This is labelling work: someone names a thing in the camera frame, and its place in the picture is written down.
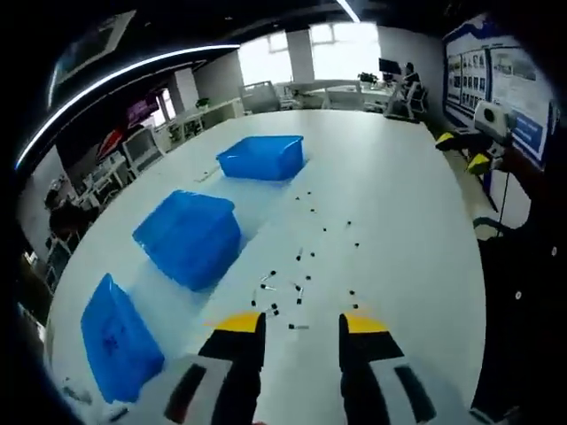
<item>potted plant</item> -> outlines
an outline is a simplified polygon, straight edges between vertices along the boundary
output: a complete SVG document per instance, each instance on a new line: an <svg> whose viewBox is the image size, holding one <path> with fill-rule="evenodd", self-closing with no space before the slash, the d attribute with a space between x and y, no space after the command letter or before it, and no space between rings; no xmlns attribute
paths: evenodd
<svg viewBox="0 0 567 425"><path fill-rule="evenodd" d="M366 86L368 89L378 82L378 77L373 73L359 73L358 79L361 81L362 87Z"/></svg>
<svg viewBox="0 0 567 425"><path fill-rule="evenodd" d="M195 106L197 107L197 109L200 109L201 111L206 110L206 108L209 107L209 102L210 99L208 97L201 97L196 103Z"/></svg>

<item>display board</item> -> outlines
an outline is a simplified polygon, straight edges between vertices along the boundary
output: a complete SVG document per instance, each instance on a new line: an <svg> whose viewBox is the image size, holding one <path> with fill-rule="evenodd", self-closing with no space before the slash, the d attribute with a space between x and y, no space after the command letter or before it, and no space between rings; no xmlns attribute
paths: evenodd
<svg viewBox="0 0 567 425"><path fill-rule="evenodd" d="M480 100L502 105L516 117L512 133L517 146L543 166L553 92L530 56L485 15L465 22L443 41L445 115L458 126L470 127Z"/></svg>

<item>blue storage box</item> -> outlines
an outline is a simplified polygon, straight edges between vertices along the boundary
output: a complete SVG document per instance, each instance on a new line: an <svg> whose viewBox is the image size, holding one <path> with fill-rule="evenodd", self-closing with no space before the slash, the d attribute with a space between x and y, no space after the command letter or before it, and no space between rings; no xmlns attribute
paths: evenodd
<svg viewBox="0 0 567 425"><path fill-rule="evenodd" d="M303 167L302 135L254 135L217 155L227 177L281 181Z"/></svg>
<svg viewBox="0 0 567 425"><path fill-rule="evenodd" d="M126 292L105 274L81 317L90 368L107 403L135 402L164 356Z"/></svg>
<svg viewBox="0 0 567 425"><path fill-rule="evenodd" d="M241 233L233 210L228 199L176 190L132 237L166 276L200 290L237 259Z"/></svg>

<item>cable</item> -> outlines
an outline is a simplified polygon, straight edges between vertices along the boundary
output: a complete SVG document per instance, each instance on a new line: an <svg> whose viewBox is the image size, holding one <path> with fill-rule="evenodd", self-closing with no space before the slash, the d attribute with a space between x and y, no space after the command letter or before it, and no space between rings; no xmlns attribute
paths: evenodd
<svg viewBox="0 0 567 425"><path fill-rule="evenodd" d="M502 225L502 216L504 215L504 205L506 204L506 195L508 193L508 180L510 179L510 173L506 173L506 182L504 183L504 196L502 197L502 207L500 209L500 218L498 219L498 230L496 232L496 237L500 236L500 229Z"/></svg>

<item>ceiling light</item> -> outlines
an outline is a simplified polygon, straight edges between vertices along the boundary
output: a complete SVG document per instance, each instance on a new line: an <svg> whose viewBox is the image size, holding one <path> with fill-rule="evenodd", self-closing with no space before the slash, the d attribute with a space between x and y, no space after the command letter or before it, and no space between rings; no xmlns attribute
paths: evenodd
<svg viewBox="0 0 567 425"><path fill-rule="evenodd" d="M346 0L337 0L337 3L340 4L343 9L345 9L345 12L348 14L348 16L351 17L353 22L356 22L357 24L361 23L361 20L358 18L358 16L356 16L356 13L354 13L353 8L350 6L349 3L346 2Z"/></svg>
<svg viewBox="0 0 567 425"><path fill-rule="evenodd" d="M119 69L118 71L115 71L113 73L110 73L109 75L106 75L106 77L104 77L104 78L98 80L97 82L95 82L94 84L88 86L81 93L79 93L78 95L73 97L71 100L69 100L66 104L61 106L61 108L59 108L53 115L51 115L49 117L49 119L47 121L45 121L43 123L43 125L40 127L39 130L37 130L37 133L35 133L35 135L32 137L32 139L27 144L27 146L24 148L24 150L20 153L18 160L16 161L16 165L15 165L14 169L15 170L18 169L19 165L21 164L21 161L26 157L26 155L29 153L29 151L34 147L34 145L37 143L39 138L47 131L47 129L49 127L51 127L51 125L61 115L63 115L71 106L73 106L74 104L79 102L82 98L87 96L90 92L92 92L95 89L98 89L99 87L101 87L103 84L109 82L110 80L113 80L116 77L119 77L119 76L121 76L125 73L128 73L128 72L136 69L136 68L139 68L140 66L148 65L148 64L151 64L153 62L158 62L159 60L162 60L162 59L172 58L172 57L183 55L183 54L186 54L186 53L196 53L198 51L220 50L220 49L238 49L239 47L240 47L239 44L220 44L218 46L203 46L203 47L194 47L194 48L191 48L191 49L170 51L169 53L164 53L164 54L161 54L161 55L158 55L158 56L154 56L153 58L147 58L147 59L142 60L140 62L136 62L135 64L126 66L122 69Z"/></svg>

